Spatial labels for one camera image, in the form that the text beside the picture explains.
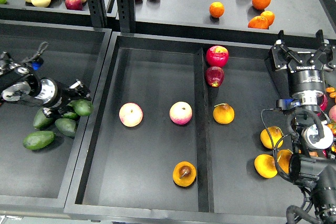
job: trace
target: tray divider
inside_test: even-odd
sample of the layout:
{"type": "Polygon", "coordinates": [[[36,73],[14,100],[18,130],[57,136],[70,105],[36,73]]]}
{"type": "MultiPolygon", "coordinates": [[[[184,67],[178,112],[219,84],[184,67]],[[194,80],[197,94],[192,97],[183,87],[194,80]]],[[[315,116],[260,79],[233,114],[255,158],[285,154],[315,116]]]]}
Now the tray divider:
{"type": "Polygon", "coordinates": [[[204,52],[201,48],[194,58],[198,210],[200,212],[214,212],[208,97],[204,68],[204,52]]]}

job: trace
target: dark gray shelf surface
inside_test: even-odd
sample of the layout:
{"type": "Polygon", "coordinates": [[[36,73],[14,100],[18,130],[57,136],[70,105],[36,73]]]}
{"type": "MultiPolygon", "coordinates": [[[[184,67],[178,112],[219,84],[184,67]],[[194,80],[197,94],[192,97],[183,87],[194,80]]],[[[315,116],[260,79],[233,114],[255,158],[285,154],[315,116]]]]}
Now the dark gray shelf surface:
{"type": "MultiPolygon", "coordinates": [[[[256,31],[258,29],[247,28],[248,22],[261,13],[252,7],[251,1],[139,0],[135,2],[135,17],[138,22],[256,31]],[[225,13],[219,19],[211,18],[208,11],[215,1],[225,6],[225,13]]],[[[336,38],[319,0],[272,0],[266,10],[276,15],[270,32],[315,34],[318,29],[323,29],[329,38],[336,38]]]]}
{"type": "MultiPolygon", "coordinates": [[[[40,43],[47,41],[49,47],[42,55],[44,64],[38,75],[68,86],[78,78],[94,97],[109,36],[109,30],[1,20],[0,50],[20,61],[32,56],[40,43]]],[[[51,126],[48,130],[56,133],[56,140],[42,150],[30,151],[22,142],[26,135],[36,131],[33,119],[37,110],[37,107],[7,103],[0,107],[3,146],[0,206],[6,214],[18,209],[36,214],[37,209],[32,213],[25,206],[63,209],[65,204],[87,117],[80,119],[75,138],[66,137],[51,126]]]]}
{"type": "MultiPolygon", "coordinates": [[[[205,88],[208,102],[200,103],[194,95],[200,92],[201,83],[193,86],[196,70],[189,65],[199,49],[206,50],[217,41],[118,33],[112,41],[110,77],[102,93],[106,103],[101,104],[97,119],[90,118],[66,213],[141,223],[148,219],[282,223],[289,205],[301,205],[302,193],[296,186],[279,176],[264,179],[254,168],[257,155],[271,153],[259,139],[263,130],[260,112],[273,108],[279,98],[263,60],[268,46],[225,43],[230,59],[224,67],[224,83],[219,89],[205,88]],[[208,128],[200,129],[194,118],[187,126],[172,123],[169,108],[178,100],[190,103],[193,111],[208,110],[208,119],[203,118],[209,121],[208,128]],[[134,128],[126,128],[119,120],[119,108],[126,102],[139,104],[144,112],[143,121],[134,128]],[[229,125],[219,125],[212,117],[213,105],[223,102],[236,111],[229,125]],[[203,196],[197,193],[196,184],[182,189],[171,177],[179,161],[195,162],[204,154],[195,136],[207,130],[212,165],[206,169],[213,174],[207,178],[213,181],[207,195],[214,195],[214,212],[197,208],[203,196]]],[[[265,119],[269,126],[283,128],[286,121],[274,113],[265,119]]],[[[289,147],[287,140],[282,148],[289,147]]]]}

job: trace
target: yellow fruit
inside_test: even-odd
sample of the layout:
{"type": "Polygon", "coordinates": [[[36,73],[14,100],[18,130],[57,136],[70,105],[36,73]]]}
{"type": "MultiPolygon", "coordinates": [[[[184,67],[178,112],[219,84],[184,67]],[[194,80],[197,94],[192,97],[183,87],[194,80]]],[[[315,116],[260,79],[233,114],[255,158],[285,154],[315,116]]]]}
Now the yellow fruit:
{"type": "Polygon", "coordinates": [[[277,154],[279,166],[285,173],[289,173],[289,161],[292,156],[290,150],[280,150],[277,154]]]}
{"type": "Polygon", "coordinates": [[[221,103],[215,106],[213,117],[217,123],[228,124],[235,118],[235,111],[229,104],[221,103]]]}
{"type": "MultiPolygon", "coordinates": [[[[271,133],[273,144],[275,146],[277,142],[280,140],[280,138],[282,138],[283,136],[282,130],[278,126],[268,127],[267,129],[269,130],[269,133],[271,133]]],[[[272,143],[266,129],[263,129],[263,131],[261,132],[260,140],[263,143],[264,147],[272,149],[272,143]]],[[[282,144],[283,140],[281,140],[278,147],[281,147],[282,144]]]]}
{"type": "Polygon", "coordinates": [[[260,154],[254,159],[254,167],[264,178],[273,178],[278,174],[274,158],[268,154],[260,154]]]}
{"type": "Polygon", "coordinates": [[[173,180],[178,186],[187,187],[194,182],[196,174],[196,168],[193,164],[182,161],[174,168],[173,180]]]}

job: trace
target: black cable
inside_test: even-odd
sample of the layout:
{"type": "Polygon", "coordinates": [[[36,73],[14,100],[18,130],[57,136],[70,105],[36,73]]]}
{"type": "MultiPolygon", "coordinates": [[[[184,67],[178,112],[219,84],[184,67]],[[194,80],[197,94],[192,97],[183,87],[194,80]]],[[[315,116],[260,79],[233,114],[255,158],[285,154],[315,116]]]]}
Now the black cable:
{"type": "Polygon", "coordinates": [[[296,224],[295,215],[300,216],[302,219],[312,224],[323,224],[322,220],[310,216],[302,208],[293,205],[289,206],[286,210],[286,218],[288,224],[296,224]]]}
{"type": "Polygon", "coordinates": [[[28,58],[28,57],[25,58],[23,61],[21,61],[21,63],[22,63],[22,64],[25,64],[25,63],[28,63],[28,62],[35,61],[38,57],[40,57],[41,54],[43,54],[43,52],[48,48],[48,46],[49,46],[49,43],[46,42],[46,41],[43,41],[43,42],[39,45],[39,47],[38,47],[36,53],[35,53],[32,57],[30,57],[30,58],[28,58]]]}

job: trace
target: green avocado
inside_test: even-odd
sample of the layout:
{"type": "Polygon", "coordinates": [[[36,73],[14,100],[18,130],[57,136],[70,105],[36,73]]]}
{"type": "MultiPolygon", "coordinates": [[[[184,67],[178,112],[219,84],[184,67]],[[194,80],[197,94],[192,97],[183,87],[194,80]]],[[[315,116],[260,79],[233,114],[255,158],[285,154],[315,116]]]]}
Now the green avocado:
{"type": "Polygon", "coordinates": [[[36,115],[35,115],[34,121],[33,121],[33,126],[34,126],[35,129],[40,130],[40,129],[48,127],[53,122],[54,122],[54,119],[53,118],[47,118],[43,114],[43,108],[41,108],[36,112],[36,115]]]}
{"type": "Polygon", "coordinates": [[[89,116],[93,112],[93,104],[91,101],[79,99],[76,101],[72,101],[71,103],[74,111],[79,116],[89,116]]]}
{"type": "Polygon", "coordinates": [[[70,118],[59,118],[55,121],[57,129],[65,136],[74,137],[76,135],[76,121],[70,118]]]}
{"type": "Polygon", "coordinates": [[[32,132],[23,140],[24,148],[29,150],[39,150],[46,147],[55,140],[55,133],[52,131],[32,132]]]}
{"type": "Polygon", "coordinates": [[[75,112],[67,112],[64,115],[62,115],[63,118],[69,118],[69,119],[73,119],[73,120],[77,120],[79,115],[76,114],[75,112]]]}

